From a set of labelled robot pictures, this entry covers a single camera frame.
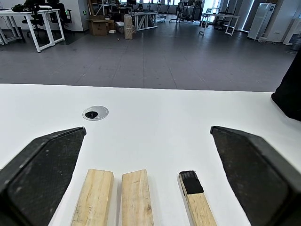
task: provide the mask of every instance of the desk leg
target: desk leg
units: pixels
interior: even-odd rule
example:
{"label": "desk leg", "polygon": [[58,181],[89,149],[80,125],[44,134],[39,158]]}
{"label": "desk leg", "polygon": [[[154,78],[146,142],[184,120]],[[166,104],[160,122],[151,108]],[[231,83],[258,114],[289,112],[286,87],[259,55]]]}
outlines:
{"label": "desk leg", "polygon": [[46,31],[47,31],[47,35],[48,35],[50,44],[51,44],[51,46],[54,46],[55,41],[53,40],[53,35],[52,35],[52,32],[51,32],[50,24],[49,24],[49,21],[47,20],[47,14],[42,13],[42,17],[43,17],[43,20],[44,20],[44,24],[45,24],[45,28],[46,28]]}
{"label": "desk leg", "polygon": [[230,19],[230,21],[229,21],[229,23],[228,23],[228,26],[227,26],[227,29],[226,29],[226,31],[225,31],[225,34],[229,34],[229,35],[231,35],[231,36],[232,36],[233,33],[229,33],[229,32],[228,32],[228,29],[229,29],[229,27],[230,27],[230,25],[231,25],[231,23],[232,23],[232,20],[233,20],[233,18]]}
{"label": "desk leg", "polygon": [[0,35],[0,45],[4,45],[4,41],[2,41],[1,35]]}
{"label": "desk leg", "polygon": [[41,52],[41,49],[40,49],[40,47],[39,47],[39,44],[38,44],[38,41],[37,41],[37,38],[36,38],[36,34],[34,33],[34,30],[33,30],[33,28],[32,28],[32,23],[31,23],[31,21],[30,21],[29,15],[25,15],[25,18],[26,18],[26,21],[27,21],[27,23],[28,23],[30,33],[32,34],[32,39],[33,39],[34,45],[35,45],[36,48],[37,48],[37,52],[40,53],[40,52]]}
{"label": "desk leg", "polygon": [[201,18],[201,24],[200,24],[201,27],[199,28],[199,32],[198,32],[199,34],[202,34],[202,35],[204,35],[204,31],[201,31],[202,27],[203,27],[203,17],[204,16],[202,16],[202,18]]}
{"label": "desk leg", "polygon": [[6,40],[6,38],[5,38],[5,36],[4,36],[3,31],[1,30],[1,28],[0,28],[0,39],[1,39],[1,40],[3,39],[3,45],[4,45],[4,43],[5,43],[5,44],[8,43],[8,41]]}
{"label": "desk leg", "polygon": [[235,24],[234,24],[234,27],[233,27],[233,31],[232,31],[232,33],[231,33],[231,36],[233,35],[233,33],[234,33],[234,31],[235,31],[235,28],[236,28],[237,22],[238,22],[238,18],[236,18],[236,21],[235,21]]}
{"label": "desk leg", "polygon": [[205,35],[205,30],[206,30],[206,28],[207,28],[208,20],[209,20],[209,17],[207,16],[207,19],[206,19],[206,23],[205,23],[205,28],[204,28],[203,35]]}
{"label": "desk leg", "polygon": [[11,18],[11,21],[13,22],[14,27],[16,28],[18,37],[19,37],[20,39],[22,39],[22,36],[21,36],[20,31],[19,31],[19,29],[18,29],[18,27],[17,27],[17,24],[16,24],[16,21],[15,21],[14,17],[11,16],[10,18]]}
{"label": "desk leg", "polygon": [[64,36],[63,27],[62,27],[62,23],[61,23],[60,15],[59,15],[58,11],[56,12],[56,17],[58,18],[58,25],[60,27],[61,36],[62,36],[62,38],[55,40],[55,43],[58,43],[59,41],[65,41],[65,36]]}
{"label": "desk leg", "polygon": [[15,30],[14,30],[12,24],[11,24],[11,21],[10,21],[9,16],[6,16],[6,19],[8,20],[8,26],[9,26],[9,28],[11,29],[11,32],[12,32],[14,38],[17,37],[16,32],[15,32]]}

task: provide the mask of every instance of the computer monitor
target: computer monitor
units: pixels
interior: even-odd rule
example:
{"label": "computer monitor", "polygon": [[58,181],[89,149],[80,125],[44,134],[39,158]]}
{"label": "computer monitor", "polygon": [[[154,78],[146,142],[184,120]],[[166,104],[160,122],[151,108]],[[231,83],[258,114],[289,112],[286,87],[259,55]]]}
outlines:
{"label": "computer monitor", "polygon": [[127,0],[127,5],[137,5],[136,0]]}

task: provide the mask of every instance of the desk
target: desk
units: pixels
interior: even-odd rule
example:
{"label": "desk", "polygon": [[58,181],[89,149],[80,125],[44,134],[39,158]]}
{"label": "desk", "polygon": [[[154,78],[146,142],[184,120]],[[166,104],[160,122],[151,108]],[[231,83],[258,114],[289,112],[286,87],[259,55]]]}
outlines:
{"label": "desk", "polygon": [[[229,34],[229,35],[233,35],[234,31],[235,31],[235,28],[236,28],[236,25],[237,25],[237,22],[238,22],[238,19],[240,18],[240,16],[235,16],[235,15],[229,15],[229,14],[211,14],[211,13],[203,13],[203,17],[206,16],[206,23],[205,23],[205,28],[204,30],[202,31],[202,25],[203,25],[203,18],[201,19],[201,27],[199,29],[199,33],[204,35],[205,34],[205,30],[207,28],[207,24],[208,24],[208,19],[210,16],[219,16],[219,17],[228,17],[228,18],[231,18],[231,20],[229,21],[228,25],[227,25],[227,29],[225,31],[226,34]],[[235,24],[234,24],[234,27],[233,27],[233,30],[231,33],[228,32],[228,29],[230,27],[230,24],[232,22],[233,19],[236,19],[235,20]]]}
{"label": "desk", "polygon": [[[156,226],[190,226],[177,175],[195,170],[218,226],[250,226],[226,179],[210,135],[220,125],[263,137],[301,172],[301,122],[287,118],[271,93],[0,85],[0,168],[34,138],[84,126],[71,183],[50,226],[70,225],[89,168],[114,173],[108,225],[118,221],[122,174],[147,169]],[[103,105],[109,115],[87,121]]]}
{"label": "desk", "polygon": [[3,11],[0,11],[0,16],[6,16],[7,20],[8,20],[8,26],[9,28],[11,29],[12,33],[13,33],[13,37],[12,38],[9,38],[9,39],[5,39],[2,31],[0,31],[0,35],[2,36],[4,42],[7,44],[8,42],[10,41],[13,41],[13,40],[16,40],[16,39],[21,39],[21,34],[18,30],[18,27],[16,25],[16,22],[15,22],[15,19],[14,17],[15,16],[24,16],[26,18],[26,21],[28,23],[28,26],[29,26],[29,30],[32,34],[32,39],[33,39],[33,42],[36,46],[36,49],[37,49],[37,52],[41,52],[41,50],[43,49],[46,49],[50,46],[54,46],[56,43],[60,42],[60,41],[64,41],[65,40],[65,37],[64,37],[64,33],[63,33],[63,27],[62,27],[62,24],[61,24],[61,21],[58,20],[58,24],[59,24],[59,27],[60,27],[60,31],[61,31],[61,35],[62,37],[60,39],[57,39],[57,40],[54,40],[53,38],[53,35],[52,35],[52,32],[51,32],[51,28],[50,28],[50,24],[49,24],[49,21],[47,19],[47,15],[49,13],[56,13],[56,16],[57,18],[60,18],[59,16],[59,10],[58,9],[52,9],[52,10],[39,10],[37,13],[42,15],[43,16],[43,20],[44,20],[44,24],[45,24],[45,28],[46,28],[46,31],[47,31],[47,35],[48,35],[48,38],[49,38],[49,41],[50,43],[49,44],[46,44],[44,46],[39,46],[38,44],[38,41],[37,41],[37,38],[36,38],[36,35],[34,33],[34,30],[33,30],[33,27],[32,27],[32,23],[30,21],[31,19],[31,16],[33,15],[32,12],[20,12],[20,13],[16,13],[16,12],[13,12],[11,9],[9,10],[3,10]]}
{"label": "desk", "polygon": [[137,31],[156,28],[158,12],[132,12],[131,16],[135,19]]}

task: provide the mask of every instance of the black cloth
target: black cloth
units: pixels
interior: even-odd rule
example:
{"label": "black cloth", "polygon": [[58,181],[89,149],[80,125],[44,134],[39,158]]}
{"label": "black cloth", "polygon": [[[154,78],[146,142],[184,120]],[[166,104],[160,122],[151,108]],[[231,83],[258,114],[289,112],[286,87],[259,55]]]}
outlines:
{"label": "black cloth", "polygon": [[301,50],[298,51],[272,100],[287,117],[301,121]]}

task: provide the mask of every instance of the wooden block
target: wooden block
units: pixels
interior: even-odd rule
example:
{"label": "wooden block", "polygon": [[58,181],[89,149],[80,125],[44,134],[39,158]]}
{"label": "wooden block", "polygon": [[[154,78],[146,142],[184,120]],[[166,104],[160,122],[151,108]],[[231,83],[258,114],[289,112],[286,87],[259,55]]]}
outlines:
{"label": "wooden block", "polygon": [[112,172],[88,170],[72,226],[107,226],[113,181]]}
{"label": "wooden block", "polygon": [[153,226],[146,169],[122,175],[122,226]]}
{"label": "wooden block", "polygon": [[194,171],[180,173],[180,182],[194,226],[216,226],[216,222]]}

